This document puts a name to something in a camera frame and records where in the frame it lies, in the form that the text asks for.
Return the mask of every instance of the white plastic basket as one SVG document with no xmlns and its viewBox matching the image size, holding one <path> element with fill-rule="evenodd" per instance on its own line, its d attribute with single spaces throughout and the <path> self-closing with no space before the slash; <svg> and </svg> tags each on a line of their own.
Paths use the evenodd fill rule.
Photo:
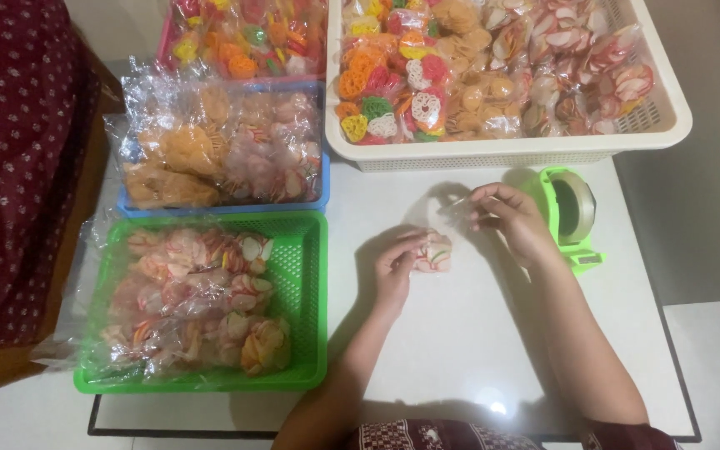
<svg viewBox="0 0 720 450">
<path fill-rule="evenodd" d="M 514 167 L 546 164 L 584 164 L 623 150 L 667 148 L 683 140 L 693 124 L 690 108 L 665 55 L 660 37 L 643 0 L 599 0 L 615 31 L 631 23 L 642 25 L 643 39 L 631 62 L 648 64 L 655 71 L 655 88 L 645 102 L 618 120 L 618 134 L 562 138 L 523 138 L 464 142 L 418 142 L 357 146 L 347 142 L 335 107 L 340 103 L 341 0 L 330 3 L 327 30 L 327 93 L 325 132 L 331 147 L 356 161 L 364 172 L 451 168 Z"/>
</svg>

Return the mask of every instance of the tape roll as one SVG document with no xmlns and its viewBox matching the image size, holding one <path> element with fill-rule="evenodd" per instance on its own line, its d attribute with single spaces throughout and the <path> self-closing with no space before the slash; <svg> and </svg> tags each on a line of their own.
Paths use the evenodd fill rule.
<svg viewBox="0 0 720 450">
<path fill-rule="evenodd" d="M 561 244 L 584 240 L 594 227 L 596 200 L 588 184 L 574 172 L 561 171 L 549 175 L 557 196 L 560 224 L 557 233 Z"/>
</svg>

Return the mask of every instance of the red patterned cloth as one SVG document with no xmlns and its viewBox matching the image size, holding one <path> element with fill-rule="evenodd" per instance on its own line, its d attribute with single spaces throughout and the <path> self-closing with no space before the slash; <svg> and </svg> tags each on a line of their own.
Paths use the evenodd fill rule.
<svg viewBox="0 0 720 450">
<path fill-rule="evenodd" d="M 594 423 L 583 439 L 585 450 L 682 450 L 667 434 L 649 425 Z M 397 420 L 359 427 L 347 450 L 538 450 L 520 435 L 456 420 Z"/>
<path fill-rule="evenodd" d="M 61 0 L 0 0 L 0 348 L 32 343 L 98 95 Z"/>
</svg>

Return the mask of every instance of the green plastic basket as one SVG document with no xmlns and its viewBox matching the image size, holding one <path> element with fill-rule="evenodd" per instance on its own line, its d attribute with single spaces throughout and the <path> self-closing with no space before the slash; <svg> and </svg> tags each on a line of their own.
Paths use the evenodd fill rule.
<svg viewBox="0 0 720 450">
<path fill-rule="evenodd" d="M 288 368 L 253 377 L 240 369 L 219 367 L 151 383 L 144 382 L 142 376 L 96 380 L 95 374 L 102 371 L 95 367 L 92 352 L 107 321 L 110 298 L 127 270 L 127 236 L 139 228 L 200 228 L 211 224 L 274 238 L 274 250 L 262 276 L 275 286 L 266 315 L 281 316 L 290 323 Z M 83 394 L 305 391 L 316 387 L 326 374 L 326 255 L 326 218 L 315 210 L 119 220 L 107 236 L 80 363 L 74 374 L 75 387 Z"/>
</svg>

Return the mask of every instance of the hand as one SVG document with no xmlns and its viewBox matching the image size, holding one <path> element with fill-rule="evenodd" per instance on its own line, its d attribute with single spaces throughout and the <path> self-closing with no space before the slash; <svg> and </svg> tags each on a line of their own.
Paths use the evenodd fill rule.
<svg viewBox="0 0 720 450">
<path fill-rule="evenodd" d="M 515 187 L 494 182 L 471 192 L 469 200 L 498 219 L 471 213 L 472 229 L 492 226 L 502 232 L 515 261 L 524 268 L 561 257 L 535 200 Z"/>
<path fill-rule="evenodd" d="M 426 243 L 425 234 L 410 232 L 401 235 L 393 246 L 385 250 L 375 263 L 377 302 L 375 308 L 398 316 L 410 293 L 410 271 L 413 270 L 417 250 Z"/>
</svg>

